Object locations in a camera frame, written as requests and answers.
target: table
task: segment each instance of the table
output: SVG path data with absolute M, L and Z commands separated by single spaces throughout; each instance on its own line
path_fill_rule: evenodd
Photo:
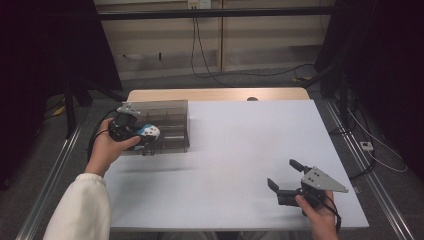
M 128 101 L 188 99 L 191 146 L 187 153 L 121 156 L 111 166 L 105 179 L 112 229 L 308 229 L 301 210 L 278 205 L 267 186 L 269 177 L 282 189 L 300 187 L 303 174 L 289 166 L 290 158 L 319 167 L 349 189 L 349 193 L 335 193 L 343 228 L 367 227 L 314 102 L 305 98 L 304 90 L 292 90 L 132 92 Z M 276 100 L 279 95 L 284 101 Z M 208 101 L 194 101 L 202 96 Z M 229 101 L 231 96 L 236 101 Z M 270 101 L 244 101 L 248 97 Z

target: hand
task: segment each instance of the hand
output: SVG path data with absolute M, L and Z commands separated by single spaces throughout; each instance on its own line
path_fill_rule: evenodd
M 109 123 L 112 118 L 106 119 L 99 127 L 99 135 L 93 145 L 90 161 L 85 168 L 85 173 L 94 173 L 104 177 L 110 165 L 121 155 L 122 151 L 136 145 L 140 137 L 132 137 L 122 142 L 115 142 L 109 136 Z
M 333 192 L 326 191 L 327 196 L 333 200 Z M 308 216 L 311 223 L 312 237 L 314 240 L 337 240 L 339 239 L 336 233 L 335 216 L 327 208 L 313 209 L 311 205 L 302 196 L 296 196 L 296 202 L 300 208 Z M 325 203 L 333 207 L 330 200 L 326 199 Z

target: white table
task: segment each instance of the white table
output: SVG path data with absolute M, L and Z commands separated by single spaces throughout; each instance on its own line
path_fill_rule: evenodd
M 289 159 L 349 189 L 335 193 L 342 228 L 368 227 L 312 100 L 190 101 L 189 112 L 187 153 L 122 156 L 107 172 L 113 230 L 307 229 L 301 209 L 278 205 L 267 186 L 300 187 Z

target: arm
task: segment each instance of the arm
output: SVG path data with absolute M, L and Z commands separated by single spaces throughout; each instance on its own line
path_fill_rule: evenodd
M 326 191 L 327 196 L 333 200 L 333 192 Z M 308 216 L 311 223 L 312 237 L 314 240 L 338 240 L 335 217 L 332 212 L 326 208 L 313 209 L 311 205 L 300 195 L 296 196 L 296 202 L 299 207 Z M 326 203 L 332 206 L 331 202 L 326 199 Z
M 99 132 L 107 130 L 110 121 L 112 119 L 103 121 Z M 139 140 L 133 137 L 115 142 L 108 131 L 97 137 L 85 173 L 66 190 L 50 219 L 44 239 L 109 239 L 111 209 L 103 176 L 121 152 Z

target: white sleeve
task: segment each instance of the white sleeve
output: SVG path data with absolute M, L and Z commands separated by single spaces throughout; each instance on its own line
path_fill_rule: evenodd
M 79 175 L 59 202 L 44 239 L 109 239 L 111 208 L 105 180 Z

